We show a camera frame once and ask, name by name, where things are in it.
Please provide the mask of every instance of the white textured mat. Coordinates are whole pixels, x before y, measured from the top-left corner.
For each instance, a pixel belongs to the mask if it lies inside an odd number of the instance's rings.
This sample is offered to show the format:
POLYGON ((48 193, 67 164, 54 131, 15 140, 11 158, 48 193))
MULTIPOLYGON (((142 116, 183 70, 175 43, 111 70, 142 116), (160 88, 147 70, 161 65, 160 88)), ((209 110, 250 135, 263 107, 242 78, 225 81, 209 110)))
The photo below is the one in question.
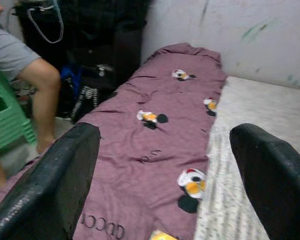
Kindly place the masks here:
POLYGON ((263 128, 300 153, 300 90, 228 77, 210 134, 207 187, 195 240, 269 239, 245 193, 230 146, 230 130, 243 123, 263 128))

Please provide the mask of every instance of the floor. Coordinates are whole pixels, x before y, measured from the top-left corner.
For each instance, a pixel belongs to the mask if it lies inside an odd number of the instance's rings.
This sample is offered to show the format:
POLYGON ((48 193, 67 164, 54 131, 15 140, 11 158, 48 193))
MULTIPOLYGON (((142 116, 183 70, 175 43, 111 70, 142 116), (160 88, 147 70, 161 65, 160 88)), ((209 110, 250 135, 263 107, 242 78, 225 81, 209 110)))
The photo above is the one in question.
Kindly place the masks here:
MULTIPOLYGON (((56 137, 61 137, 72 126, 73 124, 69 120, 57 117, 55 119, 56 137)), ((7 149, 0 153, 0 163, 5 170, 6 176, 9 178, 38 156, 36 145, 29 145, 25 138, 22 137, 10 144, 7 149)))

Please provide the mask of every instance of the bed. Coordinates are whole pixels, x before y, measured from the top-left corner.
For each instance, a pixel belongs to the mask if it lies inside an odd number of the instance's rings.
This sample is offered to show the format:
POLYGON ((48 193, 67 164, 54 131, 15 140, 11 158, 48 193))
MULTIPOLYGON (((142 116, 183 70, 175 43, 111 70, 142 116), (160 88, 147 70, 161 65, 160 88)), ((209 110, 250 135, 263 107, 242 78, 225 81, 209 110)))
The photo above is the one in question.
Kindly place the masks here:
MULTIPOLYGON (((178 44, 158 50, 150 57, 147 67, 139 69, 113 98, 86 115, 39 162, 34 163, 37 166, 31 168, 32 172, 27 171, 30 167, 27 166, 8 181, 6 188, 0 192, 0 239, 24 239, 22 237, 31 232, 31 239, 58 236, 56 239, 147 240, 156 229, 180 240, 193 237, 198 240, 268 239, 258 212, 254 211, 245 192, 232 154, 229 133, 238 124, 253 123, 290 142, 300 153, 300 90, 235 77, 228 77, 225 81, 226 75, 220 67, 219 55, 207 49, 178 44), (171 59, 169 56, 173 54, 177 57, 171 59), (173 85, 160 82, 162 75, 166 81, 174 81, 173 85), (193 84, 198 79, 204 80, 204 83, 193 84), (134 102, 132 110, 127 107, 130 101, 134 102), (181 128, 174 119, 186 127, 181 128), (99 129, 101 139, 95 137, 99 129), (133 137, 122 135, 122 129, 133 137), (81 135, 81 131, 95 131, 96 134, 81 135), (85 168, 85 181, 75 188, 82 191, 70 197, 72 202, 66 205, 71 206, 71 214, 67 214, 62 204, 69 201, 69 195, 57 194, 63 189, 59 183, 66 181, 62 181, 62 174, 56 175, 58 171, 51 174, 55 177, 54 186, 58 191, 45 194, 49 190, 47 185, 51 184, 47 181, 40 188, 41 195, 29 199, 32 204, 18 205, 16 194, 19 194, 18 197, 24 194, 20 186, 25 181, 31 186, 35 184, 28 176, 47 174, 40 172, 49 162, 43 160, 55 159, 54 151, 59 148, 72 149, 72 155, 58 153, 60 168, 66 173, 67 166, 74 162, 79 169, 80 156, 73 155, 79 138, 96 145, 93 148, 91 144, 80 144, 86 164, 96 164, 96 168, 94 174, 88 171, 94 167, 85 168), (209 167, 206 155, 210 159, 209 167), (23 175, 18 188, 11 190, 24 172, 28 176, 23 175), (198 192, 199 188, 191 188, 195 184, 183 184, 188 175, 200 182, 203 193, 198 192), (114 191, 113 184, 120 190, 114 191), (42 201, 50 203, 44 205, 45 211, 54 207, 56 222, 45 215, 38 217, 33 214, 42 201), (5 220, 9 213, 7 210, 16 207, 16 204, 20 206, 18 218, 5 220), (50 223, 53 223, 51 230, 47 227, 50 223)), ((71 184, 67 186, 66 189, 71 192, 71 184)))

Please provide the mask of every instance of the green plastic stool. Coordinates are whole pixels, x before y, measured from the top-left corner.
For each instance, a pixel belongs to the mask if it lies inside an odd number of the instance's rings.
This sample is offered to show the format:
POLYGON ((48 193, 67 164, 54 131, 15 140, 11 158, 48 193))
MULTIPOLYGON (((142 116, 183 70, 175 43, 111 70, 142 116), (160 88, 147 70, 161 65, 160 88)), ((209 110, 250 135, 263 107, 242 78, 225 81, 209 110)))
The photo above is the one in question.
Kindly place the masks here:
POLYGON ((29 144, 36 143, 30 120, 22 111, 8 80, 0 73, 0 149, 22 136, 29 144))

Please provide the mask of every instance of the white wall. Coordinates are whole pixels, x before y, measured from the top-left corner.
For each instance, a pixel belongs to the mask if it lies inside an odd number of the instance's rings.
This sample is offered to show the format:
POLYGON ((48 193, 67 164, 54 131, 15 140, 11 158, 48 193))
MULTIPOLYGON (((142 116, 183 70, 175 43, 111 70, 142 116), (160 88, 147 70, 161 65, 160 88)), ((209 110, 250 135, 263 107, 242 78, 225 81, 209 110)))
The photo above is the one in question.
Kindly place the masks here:
POLYGON ((300 0, 154 0, 142 59, 188 42, 221 53, 227 74, 300 88, 300 0))
MULTIPOLYGON (((6 29, 7 14, 10 8, 14 6, 13 0, 0 0, 2 6, 4 6, 4 12, 0 16, 0 24, 6 29)), ((9 31, 12 35, 16 36, 18 39, 23 40, 23 35, 19 25, 18 18, 14 15, 9 15, 9 31)))

